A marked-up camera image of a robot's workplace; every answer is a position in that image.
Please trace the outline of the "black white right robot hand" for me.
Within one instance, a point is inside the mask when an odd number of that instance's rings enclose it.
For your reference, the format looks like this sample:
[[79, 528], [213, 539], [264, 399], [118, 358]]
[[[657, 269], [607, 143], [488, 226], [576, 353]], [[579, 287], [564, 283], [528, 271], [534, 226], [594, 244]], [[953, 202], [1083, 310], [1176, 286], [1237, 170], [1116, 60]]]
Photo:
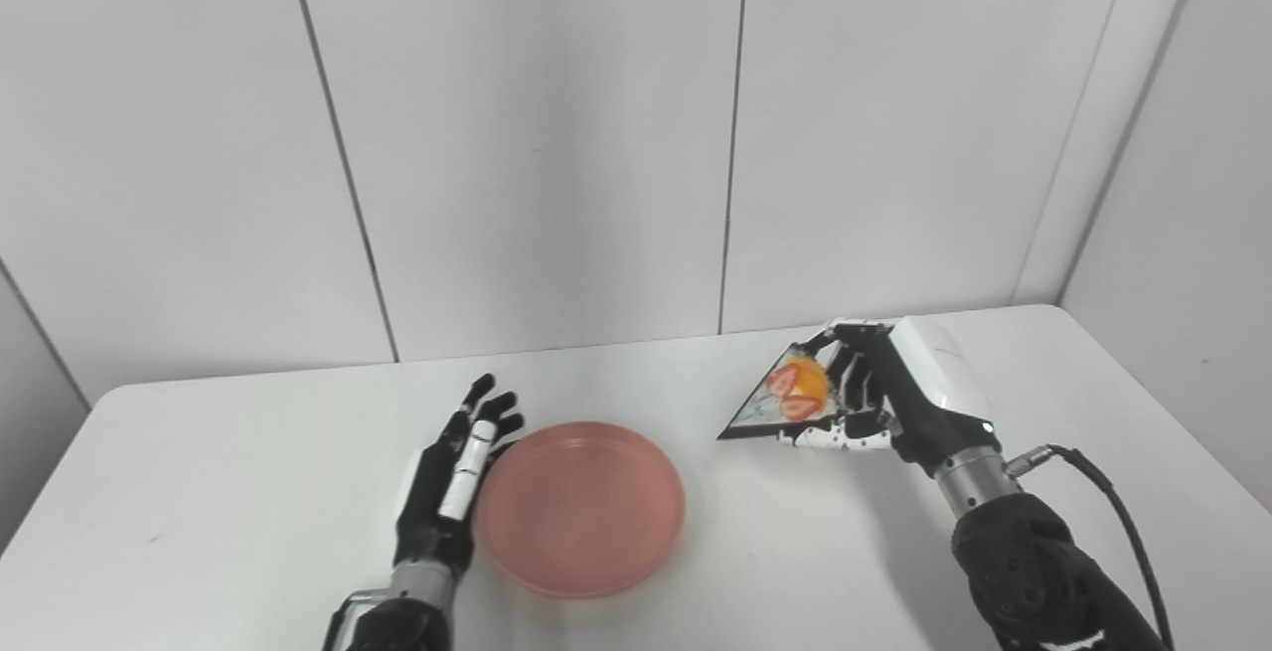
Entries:
[[814, 450], [890, 450], [935, 478], [968, 450], [1004, 451], [990, 402], [945, 331], [918, 317], [834, 319], [800, 351], [833, 347], [833, 409], [786, 425], [778, 441]]

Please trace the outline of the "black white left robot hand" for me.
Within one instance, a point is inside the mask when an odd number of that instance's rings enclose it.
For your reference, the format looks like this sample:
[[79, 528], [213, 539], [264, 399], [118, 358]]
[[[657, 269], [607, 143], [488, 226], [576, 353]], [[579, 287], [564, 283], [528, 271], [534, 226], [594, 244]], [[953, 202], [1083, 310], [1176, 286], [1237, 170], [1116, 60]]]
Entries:
[[494, 395], [486, 373], [472, 384], [436, 441], [418, 453], [396, 523], [394, 565], [436, 562], [460, 581], [474, 556], [476, 501], [527, 420], [513, 392]]

